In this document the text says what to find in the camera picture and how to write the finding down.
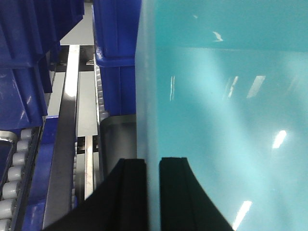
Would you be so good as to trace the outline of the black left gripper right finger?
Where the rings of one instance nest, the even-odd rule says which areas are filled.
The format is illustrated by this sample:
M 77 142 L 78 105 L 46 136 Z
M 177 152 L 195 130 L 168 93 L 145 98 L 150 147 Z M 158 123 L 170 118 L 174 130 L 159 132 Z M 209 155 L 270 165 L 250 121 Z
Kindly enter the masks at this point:
M 232 230 L 199 184 L 187 158 L 162 158 L 159 177 L 161 230 Z

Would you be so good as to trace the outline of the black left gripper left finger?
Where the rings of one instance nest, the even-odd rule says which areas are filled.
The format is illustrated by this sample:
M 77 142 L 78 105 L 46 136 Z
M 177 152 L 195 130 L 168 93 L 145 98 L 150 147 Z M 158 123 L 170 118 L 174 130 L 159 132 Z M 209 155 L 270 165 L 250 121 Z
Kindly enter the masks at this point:
M 147 230 L 145 161 L 120 159 L 90 197 L 46 230 Z

